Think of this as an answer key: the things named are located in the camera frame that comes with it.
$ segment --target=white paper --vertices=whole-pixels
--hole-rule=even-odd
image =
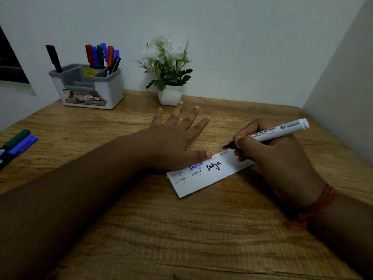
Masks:
[[[237,158],[234,150],[228,149],[202,163],[178,171],[169,171],[166,174],[179,198],[182,198],[255,164],[251,160],[239,162]]]

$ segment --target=bracelet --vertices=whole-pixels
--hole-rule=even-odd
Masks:
[[[320,212],[321,209],[328,207],[336,198],[337,191],[334,187],[327,184],[321,196],[311,205],[304,207],[299,213],[300,221],[292,220],[288,222],[293,228],[306,229],[308,224],[308,219],[315,216]]]

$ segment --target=white pot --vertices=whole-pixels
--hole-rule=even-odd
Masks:
[[[158,91],[158,98],[162,105],[176,106],[182,93],[183,86],[166,85],[163,91]]]

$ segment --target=whiteboard marker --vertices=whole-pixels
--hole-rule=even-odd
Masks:
[[[309,127],[310,125],[308,124],[307,119],[298,119],[296,121],[292,121],[277,127],[266,129],[265,131],[256,132],[249,135],[249,137],[252,137],[257,141],[265,141],[274,139],[276,137],[282,137],[287,134],[291,134],[292,132],[305,130]],[[226,148],[237,149],[238,147],[236,146],[234,141],[231,141],[226,146],[223,146],[223,149]]]

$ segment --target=left hand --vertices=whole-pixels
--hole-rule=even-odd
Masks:
[[[189,144],[201,134],[210,118],[206,117],[192,127],[200,110],[195,106],[192,112],[178,123],[183,105],[183,101],[180,101],[164,124],[161,123],[162,108],[159,108],[150,127],[126,136],[131,137],[132,145],[138,146],[139,156],[144,157],[145,167],[179,170],[212,157],[211,151],[186,151]]]

